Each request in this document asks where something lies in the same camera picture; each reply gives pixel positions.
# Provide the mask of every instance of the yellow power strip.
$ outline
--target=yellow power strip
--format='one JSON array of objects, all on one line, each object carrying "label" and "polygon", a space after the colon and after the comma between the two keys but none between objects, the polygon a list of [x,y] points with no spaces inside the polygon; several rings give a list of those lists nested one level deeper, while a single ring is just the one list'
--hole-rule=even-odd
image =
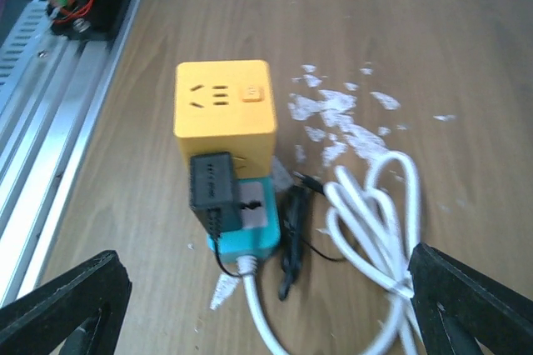
[{"label": "yellow power strip", "polygon": [[228,151],[237,178],[270,175],[276,109],[264,61],[185,62],[177,66],[174,134],[185,163]]}]

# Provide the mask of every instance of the metal rail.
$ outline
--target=metal rail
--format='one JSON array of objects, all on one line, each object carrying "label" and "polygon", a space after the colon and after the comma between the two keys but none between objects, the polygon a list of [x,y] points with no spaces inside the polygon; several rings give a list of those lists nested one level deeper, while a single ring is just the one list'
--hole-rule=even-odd
[{"label": "metal rail", "polygon": [[0,47],[0,307],[39,283],[140,1],[113,43],[83,43],[33,0]]}]

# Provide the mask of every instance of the power socket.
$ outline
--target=power socket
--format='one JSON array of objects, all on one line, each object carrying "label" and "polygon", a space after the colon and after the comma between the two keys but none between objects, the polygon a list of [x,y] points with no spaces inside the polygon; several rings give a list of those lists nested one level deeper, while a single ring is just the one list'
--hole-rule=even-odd
[{"label": "power socket", "polygon": [[174,134],[193,156],[229,152],[237,178],[271,174],[277,120],[268,64],[184,62],[176,70]]},{"label": "power socket", "polygon": [[[261,206],[242,209],[242,229],[222,233],[218,239],[220,258],[223,263],[234,263],[243,255],[268,259],[281,239],[272,180],[270,177],[242,179],[238,185],[243,203],[258,202]],[[207,245],[214,251],[214,242],[209,236]]]}]

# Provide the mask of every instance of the power cord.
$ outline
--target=power cord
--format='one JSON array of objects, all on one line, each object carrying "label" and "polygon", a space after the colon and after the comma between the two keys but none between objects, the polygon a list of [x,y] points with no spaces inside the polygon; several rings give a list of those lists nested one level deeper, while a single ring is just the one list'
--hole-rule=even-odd
[{"label": "power cord", "polygon": [[76,6],[72,11],[69,11],[65,9],[64,7],[55,7],[55,9],[58,9],[59,13],[62,14],[62,17],[56,18],[52,17],[52,22],[54,24],[62,24],[62,23],[69,23],[74,21],[77,18],[84,18],[87,16],[89,12],[91,12],[92,5],[94,4],[95,0],[88,0],[88,2],[84,5],[78,5]]},{"label": "power cord", "polygon": [[[389,163],[402,165],[406,178],[406,241],[402,242],[401,228],[391,197],[377,187],[379,177]],[[338,182],[329,182],[324,193],[331,207],[326,214],[326,225],[331,240],[346,259],[371,280],[390,293],[389,314],[365,355],[383,355],[400,335],[407,355],[416,355],[412,330],[420,331],[411,305],[414,296],[411,275],[407,270],[412,251],[420,241],[420,182],[416,165],[402,152],[388,152],[370,166],[364,188],[346,167],[335,168]],[[363,259],[341,233],[342,221],[361,244],[371,264]],[[288,355],[276,340],[263,315],[252,276],[257,270],[257,260],[246,256],[237,259],[239,273],[245,275],[244,288],[248,306],[266,346],[274,355]]]},{"label": "power cord", "polygon": [[345,258],[328,257],[304,238],[304,226],[308,218],[313,192],[324,194],[322,184],[313,177],[295,172],[301,179],[300,184],[289,188],[281,201],[279,214],[281,219],[281,270],[285,273],[277,296],[285,301],[291,286],[300,275],[303,247],[307,245],[313,252],[331,262],[341,262]]},{"label": "power cord", "polygon": [[217,260],[218,267],[228,276],[231,276],[232,278],[244,278],[246,276],[253,276],[253,273],[249,274],[241,274],[241,273],[233,273],[227,270],[227,268],[224,266],[224,263],[222,263],[222,260],[220,259],[220,248],[218,246],[218,238],[212,237],[213,240],[213,252],[215,253],[215,259]]}]

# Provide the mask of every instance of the power adapter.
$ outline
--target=power adapter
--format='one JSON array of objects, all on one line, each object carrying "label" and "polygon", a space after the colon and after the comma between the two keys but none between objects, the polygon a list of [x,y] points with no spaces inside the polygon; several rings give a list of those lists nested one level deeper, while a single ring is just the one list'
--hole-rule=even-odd
[{"label": "power adapter", "polygon": [[242,228],[241,201],[229,152],[196,155],[190,160],[189,207],[207,233]]},{"label": "power adapter", "polygon": [[270,257],[281,237],[271,178],[237,180],[229,152],[191,157],[189,170],[189,206],[207,231],[207,245],[218,251],[220,260],[234,263],[242,255]]}]

